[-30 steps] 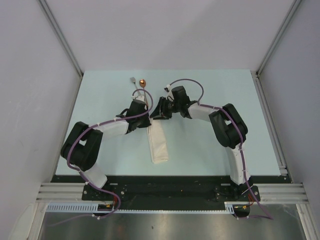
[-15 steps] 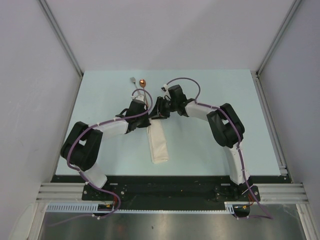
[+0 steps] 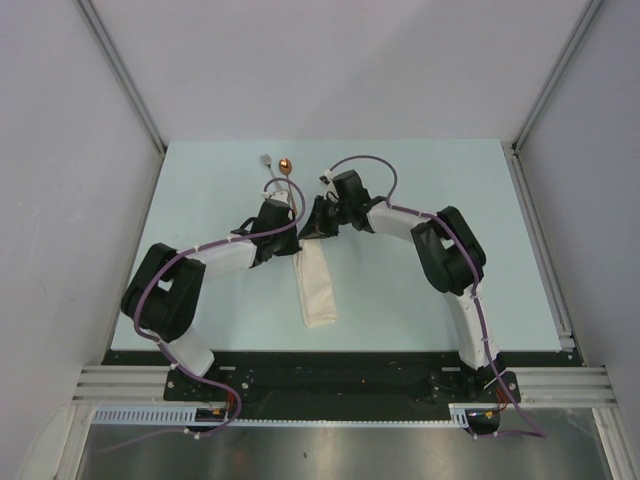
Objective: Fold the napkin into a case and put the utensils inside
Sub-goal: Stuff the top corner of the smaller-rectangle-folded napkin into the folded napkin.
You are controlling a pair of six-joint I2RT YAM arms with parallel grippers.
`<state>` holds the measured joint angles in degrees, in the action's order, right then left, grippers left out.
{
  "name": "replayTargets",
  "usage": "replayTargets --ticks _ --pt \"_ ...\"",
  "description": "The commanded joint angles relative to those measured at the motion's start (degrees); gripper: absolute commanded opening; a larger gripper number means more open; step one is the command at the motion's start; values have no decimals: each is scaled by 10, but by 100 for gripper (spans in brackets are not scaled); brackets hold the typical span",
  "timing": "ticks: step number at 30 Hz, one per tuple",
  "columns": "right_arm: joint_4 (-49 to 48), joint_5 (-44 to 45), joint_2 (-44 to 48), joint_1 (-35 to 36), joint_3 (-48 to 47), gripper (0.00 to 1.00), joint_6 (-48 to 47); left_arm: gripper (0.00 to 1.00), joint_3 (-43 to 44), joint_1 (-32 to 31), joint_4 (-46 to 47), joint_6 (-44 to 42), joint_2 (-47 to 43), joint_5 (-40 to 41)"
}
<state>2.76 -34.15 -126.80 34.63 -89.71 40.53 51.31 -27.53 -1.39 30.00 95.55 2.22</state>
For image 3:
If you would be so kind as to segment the white cloth napkin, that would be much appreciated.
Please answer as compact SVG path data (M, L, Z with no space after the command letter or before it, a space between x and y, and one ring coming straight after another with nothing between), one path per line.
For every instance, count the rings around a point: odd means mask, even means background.
M318 328L338 318L334 282L320 240L302 240L293 257L304 325Z

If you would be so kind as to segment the silver fork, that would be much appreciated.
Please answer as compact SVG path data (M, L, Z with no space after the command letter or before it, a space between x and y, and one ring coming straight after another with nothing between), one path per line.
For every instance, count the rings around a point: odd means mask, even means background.
M277 176L275 174L275 171L273 169L272 166L272 158L268 155L268 154L262 154L260 156L260 160L262 162L262 164L267 168L271 178L274 180L274 184L277 190L281 189L281 185L279 183L279 181L277 180Z

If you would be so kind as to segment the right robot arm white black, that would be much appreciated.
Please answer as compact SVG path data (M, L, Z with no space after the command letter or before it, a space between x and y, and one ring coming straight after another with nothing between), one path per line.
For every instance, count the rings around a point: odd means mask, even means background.
M462 391L473 401L486 400L496 391L496 375L503 368L481 299L486 254L461 212L453 206L435 214L418 212L372 197L354 170L324 183L327 189L315 197L299 238L332 238L341 226L350 225L411 243L429 284L449 305L459 341Z

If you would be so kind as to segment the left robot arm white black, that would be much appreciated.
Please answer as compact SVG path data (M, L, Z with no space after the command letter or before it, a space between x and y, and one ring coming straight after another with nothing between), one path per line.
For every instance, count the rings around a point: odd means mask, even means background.
M185 385L197 398L210 399L221 387L220 374L211 369L214 354L193 326L205 278L248 270L274 256L295 255L300 251L295 222L289 203L271 197L255 217L209 246L181 255L166 244L152 245L135 272L122 297L121 313L168 353L172 364L189 372Z

